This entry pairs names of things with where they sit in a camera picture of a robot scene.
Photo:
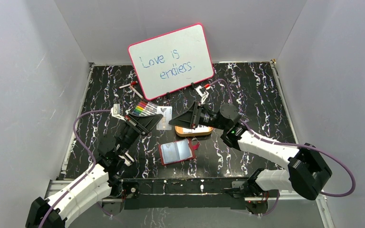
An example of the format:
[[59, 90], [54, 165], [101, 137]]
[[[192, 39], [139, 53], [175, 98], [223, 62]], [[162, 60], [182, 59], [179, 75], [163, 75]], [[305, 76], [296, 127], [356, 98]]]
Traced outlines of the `red card holder wallet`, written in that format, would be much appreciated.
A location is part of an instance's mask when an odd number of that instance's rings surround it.
[[192, 142], [191, 138], [161, 144], [159, 145], [161, 163], [166, 166], [195, 159], [195, 152], [199, 147], [199, 141]]

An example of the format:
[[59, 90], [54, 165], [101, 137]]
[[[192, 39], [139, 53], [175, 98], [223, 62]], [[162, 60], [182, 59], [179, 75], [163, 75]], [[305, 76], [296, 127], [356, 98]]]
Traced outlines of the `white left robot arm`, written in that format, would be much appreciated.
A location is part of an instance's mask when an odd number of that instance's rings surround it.
[[36, 198], [29, 210], [27, 228], [68, 228], [91, 206], [110, 196], [125, 192], [116, 174], [134, 163], [128, 150], [141, 136], [147, 135], [163, 118], [162, 114], [124, 117], [115, 135], [107, 134], [98, 145], [98, 155], [79, 177], [50, 197]]

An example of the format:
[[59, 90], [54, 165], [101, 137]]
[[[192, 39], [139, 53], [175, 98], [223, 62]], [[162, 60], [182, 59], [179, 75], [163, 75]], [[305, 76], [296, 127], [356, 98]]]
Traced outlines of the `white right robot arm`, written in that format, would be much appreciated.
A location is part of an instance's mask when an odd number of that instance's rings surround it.
[[332, 176], [332, 171], [311, 145], [291, 145], [274, 141], [248, 129], [237, 107], [222, 104], [214, 112], [206, 105], [194, 102], [185, 113], [172, 118], [170, 125], [195, 129], [199, 125], [223, 131], [222, 141], [230, 148], [249, 152], [269, 160], [279, 170], [256, 170], [244, 185], [260, 197], [269, 190], [290, 190], [308, 200], [315, 200]]

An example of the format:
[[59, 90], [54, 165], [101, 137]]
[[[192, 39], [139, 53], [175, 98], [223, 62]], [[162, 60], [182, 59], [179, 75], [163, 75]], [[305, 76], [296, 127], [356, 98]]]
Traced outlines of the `stack of silver cards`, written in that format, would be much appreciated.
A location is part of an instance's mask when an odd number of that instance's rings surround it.
[[198, 125], [195, 129], [183, 128], [183, 133], [210, 133], [213, 130], [212, 127]]

